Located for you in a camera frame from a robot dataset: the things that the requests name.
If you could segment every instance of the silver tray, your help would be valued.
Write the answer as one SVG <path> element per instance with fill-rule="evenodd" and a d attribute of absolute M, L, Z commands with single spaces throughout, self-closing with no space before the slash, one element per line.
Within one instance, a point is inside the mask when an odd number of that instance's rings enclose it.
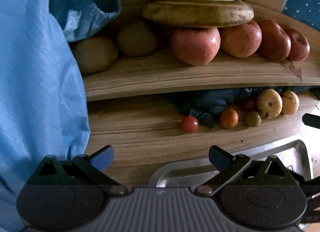
<path fill-rule="evenodd" d="M 231 154 L 248 155 L 252 160 L 265 160 L 269 155 L 276 155 L 290 170 L 303 175 L 306 180 L 313 179 L 312 163 L 307 146 L 297 134 Z M 193 191 L 218 173 L 208 158 L 173 162 L 159 168 L 150 178 L 148 185 L 151 187 L 188 186 Z"/>

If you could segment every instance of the gray ridged panel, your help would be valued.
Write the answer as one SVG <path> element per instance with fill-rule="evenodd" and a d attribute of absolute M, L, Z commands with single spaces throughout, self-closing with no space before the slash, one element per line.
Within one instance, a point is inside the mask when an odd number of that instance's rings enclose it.
<path fill-rule="evenodd" d="M 100 216 L 68 232 L 258 232 L 229 220 L 210 198 L 188 188 L 136 188 L 113 198 Z M 292 227 L 279 232 L 299 232 Z M 38 232 L 27 228 L 25 232 Z"/>

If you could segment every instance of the blue fabric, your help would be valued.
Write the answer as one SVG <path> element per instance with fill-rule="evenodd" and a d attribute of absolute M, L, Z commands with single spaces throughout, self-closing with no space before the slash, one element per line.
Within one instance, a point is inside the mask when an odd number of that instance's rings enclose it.
<path fill-rule="evenodd" d="M 84 153 L 86 98 L 67 40 L 119 12 L 119 0 L 0 0 L 0 231 L 24 228 L 16 197 L 44 156 Z"/>
<path fill-rule="evenodd" d="M 263 89 L 271 88 L 281 93 L 285 90 L 292 90 L 295 93 L 302 93 L 310 90 L 320 99 L 318 86 L 284 86 L 284 87 L 250 87 L 230 88 L 214 90 L 183 91 L 166 94 L 167 98 L 176 106 L 180 114 L 194 116 L 200 124 L 214 128 L 219 122 L 221 112 L 227 105 L 258 93 Z"/>
<path fill-rule="evenodd" d="M 287 0 L 283 13 L 320 30 L 320 0 Z"/>
<path fill-rule="evenodd" d="M 86 39 L 114 20 L 121 11 L 120 0 L 51 0 L 50 12 L 68 42 Z"/>

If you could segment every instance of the wood grain surface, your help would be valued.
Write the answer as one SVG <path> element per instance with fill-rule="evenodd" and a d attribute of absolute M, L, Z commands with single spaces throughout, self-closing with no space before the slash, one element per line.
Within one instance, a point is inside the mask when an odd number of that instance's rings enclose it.
<path fill-rule="evenodd" d="M 258 54 L 240 59 L 219 51 L 209 64 L 193 67 L 178 61 L 170 48 L 162 47 L 145 57 L 122 56 L 106 71 L 84 76 L 87 100 L 226 87 L 319 85 L 320 33 L 279 11 L 252 7 L 257 22 L 273 19 L 284 28 L 302 32 L 310 42 L 309 57 L 303 62 L 279 64 Z"/>
<path fill-rule="evenodd" d="M 91 136 L 86 154 L 112 145 L 115 160 L 106 174 L 125 185 L 146 185 L 164 164 L 206 157 L 213 144 L 231 152 L 305 134 L 310 129 L 319 137 L 319 130 L 307 128 L 301 119 L 305 113 L 319 114 L 320 102 L 310 93 L 299 98 L 300 108 L 292 116 L 264 120 L 259 127 L 248 128 L 244 114 L 238 111 L 240 121 L 236 127 L 227 130 L 220 124 L 214 129 L 200 126 L 194 134 L 184 134 L 181 116 L 161 95 L 90 102 Z"/>

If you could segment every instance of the red apple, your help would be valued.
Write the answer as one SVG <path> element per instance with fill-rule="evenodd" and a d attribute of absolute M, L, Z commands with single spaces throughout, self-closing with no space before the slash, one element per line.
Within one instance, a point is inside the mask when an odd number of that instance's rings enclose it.
<path fill-rule="evenodd" d="M 217 28 L 179 28 L 170 36 L 174 55 L 181 61 L 200 66 L 209 63 L 220 48 Z"/>
<path fill-rule="evenodd" d="M 289 36 L 276 22 L 265 20 L 260 24 L 262 41 L 259 53 L 273 62 L 285 60 L 291 49 Z"/>
<path fill-rule="evenodd" d="M 238 58 L 252 55 L 260 46 L 262 33 L 255 21 L 220 30 L 221 48 Z"/>
<path fill-rule="evenodd" d="M 291 61 L 303 61 L 310 53 L 310 45 L 307 38 L 295 29 L 284 30 L 291 40 L 291 50 L 288 59 Z"/>

